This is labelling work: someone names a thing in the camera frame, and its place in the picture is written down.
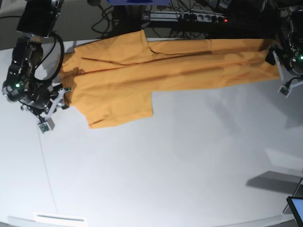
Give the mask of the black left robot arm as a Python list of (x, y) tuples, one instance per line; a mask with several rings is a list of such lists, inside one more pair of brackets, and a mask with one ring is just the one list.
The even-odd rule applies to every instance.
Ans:
[(280, 74), (279, 93), (288, 97), (303, 85), (303, 2), (301, 0), (265, 0), (262, 11), (271, 6), (277, 13), (274, 41), (265, 58)]

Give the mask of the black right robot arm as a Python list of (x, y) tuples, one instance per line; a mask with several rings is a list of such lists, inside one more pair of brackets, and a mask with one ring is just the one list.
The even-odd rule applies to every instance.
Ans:
[[(53, 31), (60, 14), (61, 0), (28, 0), (17, 26), (21, 36), (13, 48), (12, 60), (2, 94), (9, 102), (21, 103), (21, 109), (29, 112), (42, 133), (54, 129), (51, 119), (58, 108), (69, 108), (66, 94), (71, 87), (53, 86), (64, 59), (62, 38)], [(46, 60), (41, 39), (52, 37), (60, 45), (60, 57), (55, 72), (47, 79), (35, 77), (36, 70)]]

